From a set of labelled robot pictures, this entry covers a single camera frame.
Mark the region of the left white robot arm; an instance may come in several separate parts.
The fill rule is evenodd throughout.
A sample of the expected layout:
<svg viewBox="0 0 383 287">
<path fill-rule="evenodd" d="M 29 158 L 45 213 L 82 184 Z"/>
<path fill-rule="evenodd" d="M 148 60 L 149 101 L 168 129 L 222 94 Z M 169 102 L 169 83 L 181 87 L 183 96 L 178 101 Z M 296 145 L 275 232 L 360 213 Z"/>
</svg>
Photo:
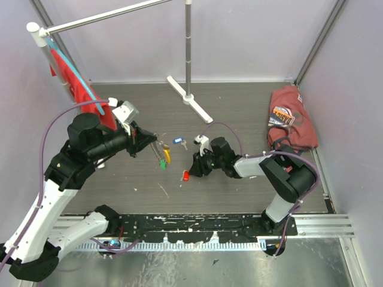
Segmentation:
<svg viewBox="0 0 383 287">
<path fill-rule="evenodd" d="M 44 173 L 42 194 L 28 212 L 34 219 L 25 218 L 12 238 L 1 244 L 1 263 L 10 266 L 16 279 L 41 282 L 78 245 L 98 235 L 112 237 L 119 232 L 120 215 L 104 204 L 64 232 L 50 234 L 64 208 L 95 173 L 97 161 L 107 161 L 123 150 L 136 157 L 157 140 L 136 122 L 129 127 L 130 132 L 122 125 L 112 130 L 92 113 L 73 119 L 67 128 L 68 140 Z"/>
</svg>

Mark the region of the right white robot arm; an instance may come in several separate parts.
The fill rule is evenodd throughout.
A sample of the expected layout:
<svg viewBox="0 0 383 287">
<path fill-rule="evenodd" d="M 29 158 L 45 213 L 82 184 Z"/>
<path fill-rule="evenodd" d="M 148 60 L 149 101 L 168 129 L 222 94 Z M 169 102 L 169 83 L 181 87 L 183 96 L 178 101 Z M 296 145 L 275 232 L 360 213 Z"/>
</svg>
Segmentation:
<svg viewBox="0 0 383 287">
<path fill-rule="evenodd" d="M 219 169 L 234 179 L 264 176 L 269 180 L 276 195 L 261 215 L 263 230 L 268 235 L 277 235 L 284 228 L 288 216 L 318 184 L 316 167 L 288 145 L 250 156 L 236 154 L 224 137 L 209 140 L 200 136 L 194 142 L 200 148 L 193 154 L 190 176 L 201 178 Z"/>
</svg>

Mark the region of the large keyring with yellow handle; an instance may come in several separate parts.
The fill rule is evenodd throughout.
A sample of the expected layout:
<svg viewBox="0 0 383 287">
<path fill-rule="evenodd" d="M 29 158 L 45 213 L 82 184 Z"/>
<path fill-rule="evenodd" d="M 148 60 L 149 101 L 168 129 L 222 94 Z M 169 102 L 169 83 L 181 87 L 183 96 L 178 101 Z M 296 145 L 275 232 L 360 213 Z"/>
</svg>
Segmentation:
<svg viewBox="0 0 383 287">
<path fill-rule="evenodd" d="M 166 170 L 171 163 L 170 147 L 160 139 L 158 134 L 155 133 L 154 135 L 156 140 L 150 144 L 150 147 L 159 162 L 160 168 Z"/>
</svg>

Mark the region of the red key tag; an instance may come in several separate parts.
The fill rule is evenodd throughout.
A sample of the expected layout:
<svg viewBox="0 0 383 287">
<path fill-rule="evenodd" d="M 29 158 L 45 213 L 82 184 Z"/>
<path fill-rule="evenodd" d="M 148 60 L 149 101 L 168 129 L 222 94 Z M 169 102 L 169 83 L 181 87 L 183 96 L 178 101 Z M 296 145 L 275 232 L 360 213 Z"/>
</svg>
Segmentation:
<svg viewBox="0 0 383 287">
<path fill-rule="evenodd" d="M 189 181 L 189 178 L 190 178 L 189 171 L 188 171 L 188 170 L 184 170 L 184 171 L 183 171 L 183 175 L 182 175 L 182 177 L 181 177 L 181 181 L 183 181 L 183 182 L 188 182 L 188 181 Z"/>
</svg>

